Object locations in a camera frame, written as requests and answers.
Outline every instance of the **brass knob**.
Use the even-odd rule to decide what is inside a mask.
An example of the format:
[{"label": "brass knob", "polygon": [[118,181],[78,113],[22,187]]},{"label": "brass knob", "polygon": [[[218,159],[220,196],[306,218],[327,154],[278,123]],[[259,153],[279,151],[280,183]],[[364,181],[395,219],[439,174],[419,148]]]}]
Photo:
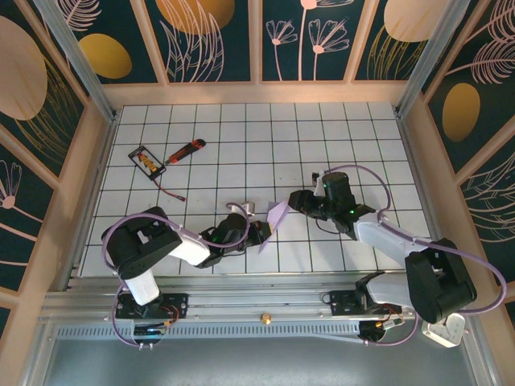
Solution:
[{"label": "brass knob", "polygon": [[261,315],[261,323],[266,324],[267,326],[272,323],[272,316],[270,314],[264,313]]}]

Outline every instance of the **red wire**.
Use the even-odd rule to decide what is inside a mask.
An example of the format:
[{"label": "red wire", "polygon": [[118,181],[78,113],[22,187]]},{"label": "red wire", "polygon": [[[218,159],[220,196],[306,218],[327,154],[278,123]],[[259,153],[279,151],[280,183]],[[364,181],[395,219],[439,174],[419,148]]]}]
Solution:
[{"label": "red wire", "polygon": [[154,180],[153,180],[152,182],[153,182],[153,183],[155,184],[155,186],[156,186],[156,187],[158,187],[158,189],[159,189],[160,191],[162,191],[164,194],[169,195],[170,197],[175,197],[176,199],[180,199],[182,202],[186,201],[186,198],[185,198],[185,197],[183,197],[182,195],[176,195],[176,194],[174,194],[174,193],[170,193],[170,192],[169,192],[169,191],[167,191],[166,189],[163,189],[163,188],[161,187],[161,185],[159,185],[159,184],[158,184],[157,182],[155,182]]}]

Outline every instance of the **white grid mat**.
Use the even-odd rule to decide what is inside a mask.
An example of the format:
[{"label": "white grid mat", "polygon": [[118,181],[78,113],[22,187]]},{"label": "white grid mat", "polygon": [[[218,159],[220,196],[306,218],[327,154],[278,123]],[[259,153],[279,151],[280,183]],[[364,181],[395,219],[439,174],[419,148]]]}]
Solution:
[{"label": "white grid mat", "polygon": [[[183,203],[159,191],[129,160],[144,145],[158,159],[193,139],[207,145],[157,179],[163,188],[187,197]],[[311,173],[359,163],[382,176],[392,192],[389,219],[429,236],[401,137],[388,103],[240,104],[126,106],[102,183],[82,277],[110,276],[100,256],[100,235],[123,216],[159,205],[168,217],[192,231],[219,224],[229,201],[256,203],[256,220],[266,218],[270,201],[312,188]],[[386,196],[364,171],[346,170],[358,203],[381,208]],[[330,222],[321,222],[335,230]],[[313,219],[290,213],[265,251],[248,248],[208,269],[165,258],[156,276],[217,273],[304,273],[400,269],[394,261],[345,235],[321,232]]]}]

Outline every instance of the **flower illustration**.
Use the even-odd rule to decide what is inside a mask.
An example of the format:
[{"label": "flower illustration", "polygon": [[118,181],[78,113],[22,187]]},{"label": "flower illustration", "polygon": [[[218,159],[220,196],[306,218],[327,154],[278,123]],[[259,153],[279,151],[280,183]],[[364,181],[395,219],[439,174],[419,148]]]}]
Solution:
[{"label": "flower illustration", "polygon": [[274,20],[270,20],[266,22],[266,31],[268,32],[268,36],[272,40],[272,44],[274,45],[274,53],[275,53],[275,65],[277,66],[277,73],[279,75],[279,80],[282,80],[281,68],[279,67],[279,58],[277,53],[277,46],[281,44],[293,43],[299,39],[297,34],[294,34],[295,28],[291,24],[291,20],[288,22],[280,21],[275,23]]},{"label": "flower illustration", "polygon": [[335,22],[328,20],[320,29],[320,20],[309,22],[309,37],[315,53],[315,63],[313,65],[313,80],[316,80],[316,64],[318,56],[327,52],[342,51],[349,48],[350,40],[345,39],[347,30],[345,29],[346,20]]},{"label": "flower illustration", "polygon": [[329,8],[331,6],[347,6],[352,4],[354,0],[300,0],[303,6],[303,19],[300,23],[300,39],[299,39],[299,80],[303,79],[303,40],[304,26],[306,25],[306,13],[308,10],[315,8]]},{"label": "flower illustration", "polygon": [[[38,221],[42,223],[41,219],[30,215],[29,213],[23,211],[19,207],[16,207],[16,195],[18,194],[19,185],[22,181],[22,167],[17,163],[13,162],[10,164],[10,168],[7,165],[7,162],[4,160],[0,160],[0,210],[1,209],[14,209],[20,212],[22,215]],[[36,241],[36,237],[32,235],[28,235],[25,232],[19,231],[18,229],[14,229],[6,224],[0,222],[0,228],[6,230],[8,232],[14,233],[17,236],[23,237],[30,241]],[[9,265],[25,265],[25,263],[13,263],[0,261],[2,264]]]}]

